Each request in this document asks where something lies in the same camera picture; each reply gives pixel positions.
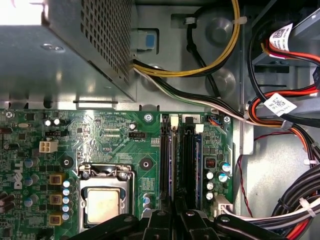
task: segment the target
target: black capacitor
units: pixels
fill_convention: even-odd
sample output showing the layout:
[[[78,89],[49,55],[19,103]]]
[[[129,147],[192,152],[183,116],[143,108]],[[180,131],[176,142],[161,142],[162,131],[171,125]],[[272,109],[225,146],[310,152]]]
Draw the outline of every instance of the black capacitor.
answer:
[[[11,127],[0,127],[0,134],[12,134],[12,132]]]
[[[0,207],[0,214],[7,213],[11,209],[15,208],[15,203],[14,202],[9,202],[5,206]]]
[[[4,205],[6,205],[7,203],[9,203],[9,202],[11,202],[11,201],[13,201],[13,200],[15,200],[15,199],[16,199],[16,196],[15,196],[15,195],[9,194],[8,196],[6,196],[6,197],[4,197],[4,198],[2,198],[2,199],[0,200],[0,206],[4,206]]]
[[[20,148],[18,143],[6,143],[5,145],[3,145],[3,149],[6,151],[10,151],[10,150],[18,150]]]

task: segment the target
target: capacitor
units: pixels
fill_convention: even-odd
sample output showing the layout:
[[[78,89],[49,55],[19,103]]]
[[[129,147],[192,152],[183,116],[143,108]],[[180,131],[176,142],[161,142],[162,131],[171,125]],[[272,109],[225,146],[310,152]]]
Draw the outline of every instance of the capacitor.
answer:
[[[10,211],[11,209],[14,209],[14,208],[15,208],[15,203],[9,202],[5,206],[0,207],[0,214],[7,213],[8,211]]]
[[[142,202],[143,202],[143,207],[145,207],[146,204],[150,204],[150,202],[151,202],[151,196],[150,196],[150,194],[145,193],[145,194],[143,195]]]
[[[3,145],[3,149],[6,151],[11,151],[11,150],[18,150],[20,148],[20,145],[18,143],[6,143]]]
[[[67,221],[69,219],[69,217],[70,217],[69,214],[66,213],[66,212],[64,214],[62,214],[62,220],[63,221]]]
[[[63,187],[65,187],[65,188],[69,188],[70,187],[70,181],[68,181],[68,180],[65,180],[64,182],[63,182]]]
[[[212,181],[209,181],[207,184],[206,184],[206,189],[208,190],[212,190],[214,189],[215,185]]]
[[[212,180],[214,178],[214,173],[212,171],[207,171],[205,177],[208,180]]]
[[[220,163],[220,167],[225,173],[230,173],[232,170],[230,164],[225,161]]]
[[[13,200],[15,200],[15,199],[16,199],[16,196],[15,196],[15,195],[9,194],[8,196],[0,199],[0,206],[4,206],[4,205],[6,205],[7,203],[9,203],[9,202],[11,202],[11,201],[13,201]]]
[[[219,182],[221,182],[221,183],[225,183],[229,179],[228,175],[225,174],[223,171],[218,172],[217,177],[218,177]]]
[[[35,194],[32,194],[31,196],[27,197],[24,200],[24,206],[27,208],[30,208],[32,205],[36,204],[38,200],[39,200],[38,196]]]
[[[129,130],[133,131],[138,127],[138,125],[135,122],[132,122],[129,124]]]
[[[11,127],[0,127],[0,134],[12,134],[12,132]]]
[[[18,124],[18,127],[19,127],[19,128],[22,128],[22,129],[27,129],[27,128],[31,128],[31,127],[32,127],[32,124],[27,123],[27,122],[22,122],[22,123],[19,123],[19,124]]]
[[[39,181],[39,177],[35,174],[31,175],[31,176],[27,176],[24,179],[24,185],[26,185],[27,187],[30,187],[34,184],[36,184]]]
[[[53,124],[56,126],[64,126],[64,125],[66,125],[66,123],[67,122],[64,119],[56,118],[55,120],[53,120]]]
[[[64,196],[69,196],[70,190],[69,190],[68,188],[65,188],[65,189],[63,189],[62,194],[63,194]]]
[[[3,191],[2,193],[0,193],[0,200],[4,199],[5,197],[8,196],[8,193],[6,193],[5,191]]]
[[[67,196],[65,196],[64,198],[62,198],[62,202],[64,204],[68,204],[70,202],[70,199]]]
[[[50,120],[45,120],[44,121],[44,125],[46,125],[47,127],[51,126],[51,121]]]
[[[36,167],[38,164],[39,164],[39,158],[37,157],[30,157],[24,160],[24,166],[27,169]]]
[[[144,209],[151,209],[151,204],[143,204]]]
[[[67,212],[69,212],[69,210],[70,210],[70,207],[68,205],[65,204],[65,205],[62,206],[62,211],[63,212],[67,213]]]
[[[205,194],[205,198],[210,201],[210,200],[212,200],[214,198],[214,194],[211,191],[208,191]]]

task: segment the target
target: screw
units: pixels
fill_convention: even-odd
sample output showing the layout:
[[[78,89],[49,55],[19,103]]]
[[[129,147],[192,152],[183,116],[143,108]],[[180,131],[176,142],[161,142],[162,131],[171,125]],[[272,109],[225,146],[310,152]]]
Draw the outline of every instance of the screw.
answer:
[[[187,211],[185,214],[187,214],[188,216],[194,216],[195,213],[193,211]]]
[[[11,118],[14,116],[14,114],[13,114],[11,111],[7,111],[7,112],[5,113],[5,116],[6,116],[8,119],[11,119]]]
[[[123,180],[126,180],[126,179],[128,179],[128,174],[125,173],[125,172],[120,172],[120,173],[119,173],[119,177],[120,177],[121,179],[123,179]]]
[[[166,213],[164,211],[160,211],[160,212],[157,213],[157,215],[158,216],[164,216],[164,215],[166,215]]]
[[[55,46],[55,45],[52,45],[52,44],[42,44],[41,45],[41,48],[43,48],[44,50],[47,50],[47,51],[53,51],[53,52],[64,52],[64,48],[62,46]]]
[[[230,219],[227,216],[222,216],[220,220],[224,223],[230,222]]]
[[[223,118],[223,121],[224,121],[225,124],[229,124],[229,123],[231,123],[231,118],[229,116],[225,116]]]
[[[90,173],[88,171],[84,171],[84,172],[82,172],[82,177],[84,179],[88,179],[90,177]]]
[[[128,216],[128,217],[126,217],[123,221],[125,221],[125,222],[131,222],[131,221],[132,221],[132,217]]]
[[[147,113],[146,115],[144,115],[144,120],[147,123],[150,123],[153,119],[154,119],[154,117],[150,113]]]

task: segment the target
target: black wire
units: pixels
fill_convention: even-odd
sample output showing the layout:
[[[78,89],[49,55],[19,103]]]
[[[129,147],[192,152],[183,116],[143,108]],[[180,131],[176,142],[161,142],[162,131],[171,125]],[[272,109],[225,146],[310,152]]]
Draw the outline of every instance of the black wire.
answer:
[[[262,90],[260,89],[255,73],[254,73],[254,67],[252,64],[252,49],[255,42],[255,39],[261,29],[265,28],[267,25],[270,24],[270,21],[266,21],[265,23],[261,24],[260,27],[252,34],[252,38],[249,44],[249,47],[247,49],[247,68],[248,68],[248,74],[250,78],[251,85],[253,87],[253,90],[255,91],[257,97],[261,100],[261,102],[265,102],[267,100],[267,97],[264,95]],[[281,116],[282,119],[287,120],[291,123],[295,124],[301,124],[305,126],[320,128],[320,119],[315,118],[304,118],[304,117],[298,117],[298,116],[292,116],[289,114],[283,114]]]

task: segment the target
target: white label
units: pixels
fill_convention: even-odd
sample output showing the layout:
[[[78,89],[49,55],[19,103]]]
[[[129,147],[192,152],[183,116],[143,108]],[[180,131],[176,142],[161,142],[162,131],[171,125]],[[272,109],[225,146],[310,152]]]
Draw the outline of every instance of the white label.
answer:
[[[282,114],[288,114],[297,106],[285,99],[278,93],[273,94],[263,103],[271,112],[280,117]]]
[[[279,30],[275,31],[271,34],[269,41],[277,49],[288,51],[289,52],[289,46],[288,46],[288,40],[289,35],[292,30],[293,23],[284,26],[280,28]]]

